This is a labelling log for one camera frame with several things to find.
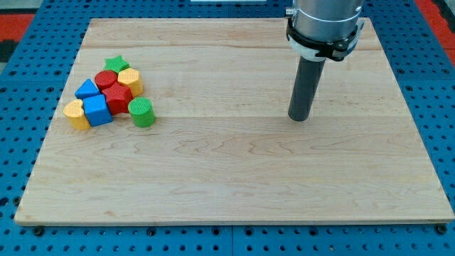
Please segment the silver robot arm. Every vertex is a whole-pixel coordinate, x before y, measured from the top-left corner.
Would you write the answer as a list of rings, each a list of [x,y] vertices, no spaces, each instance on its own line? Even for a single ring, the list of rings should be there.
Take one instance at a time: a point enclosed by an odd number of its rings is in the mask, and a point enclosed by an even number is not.
[[[309,117],[325,61],[342,61],[358,43],[363,0],[294,0],[287,8],[286,37],[299,55],[288,115]]]

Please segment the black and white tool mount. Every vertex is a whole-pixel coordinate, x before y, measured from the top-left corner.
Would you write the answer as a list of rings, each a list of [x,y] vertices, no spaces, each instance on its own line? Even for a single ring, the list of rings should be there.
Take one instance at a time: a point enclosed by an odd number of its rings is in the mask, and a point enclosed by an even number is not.
[[[287,40],[301,57],[320,62],[342,61],[356,47],[364,21],[360,7],[288,7]]]

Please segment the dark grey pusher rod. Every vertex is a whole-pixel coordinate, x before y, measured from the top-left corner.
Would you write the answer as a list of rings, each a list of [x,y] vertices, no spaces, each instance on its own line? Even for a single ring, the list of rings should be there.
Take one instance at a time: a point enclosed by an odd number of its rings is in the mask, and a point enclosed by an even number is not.
[[[324,60],[314,62],[300,57],[288,109],[292,120],[303,122],[308,119],[324,64]]]

